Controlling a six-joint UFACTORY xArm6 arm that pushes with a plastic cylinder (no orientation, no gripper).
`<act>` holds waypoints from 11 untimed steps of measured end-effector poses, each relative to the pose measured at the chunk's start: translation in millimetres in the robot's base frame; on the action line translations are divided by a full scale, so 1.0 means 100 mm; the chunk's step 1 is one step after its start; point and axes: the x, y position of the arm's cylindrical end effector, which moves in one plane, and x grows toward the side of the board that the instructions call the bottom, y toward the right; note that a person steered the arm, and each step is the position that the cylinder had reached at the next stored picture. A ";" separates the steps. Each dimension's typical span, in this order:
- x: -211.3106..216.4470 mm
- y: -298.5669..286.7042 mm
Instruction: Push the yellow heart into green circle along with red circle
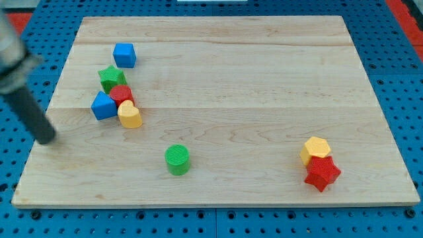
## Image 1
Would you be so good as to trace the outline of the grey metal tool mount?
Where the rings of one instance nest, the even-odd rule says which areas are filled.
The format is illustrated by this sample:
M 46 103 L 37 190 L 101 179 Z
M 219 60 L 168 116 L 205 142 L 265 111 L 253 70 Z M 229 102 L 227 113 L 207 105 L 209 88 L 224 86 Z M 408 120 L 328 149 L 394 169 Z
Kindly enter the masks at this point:
M 8 95 L 25 86 L 30 72 L 42 63 L 17 35 L 1 10 L 1 94 Z

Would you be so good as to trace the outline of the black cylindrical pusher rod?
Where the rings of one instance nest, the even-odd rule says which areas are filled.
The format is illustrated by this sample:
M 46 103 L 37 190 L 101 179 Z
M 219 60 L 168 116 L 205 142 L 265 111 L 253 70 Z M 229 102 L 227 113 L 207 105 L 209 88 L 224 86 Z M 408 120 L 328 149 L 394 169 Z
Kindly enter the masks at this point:
M 41 145 L 56 138 L 56 130 L 39 107 L 27 86 L 3 95 L 6 103 L 13 109 L 32 137 Z

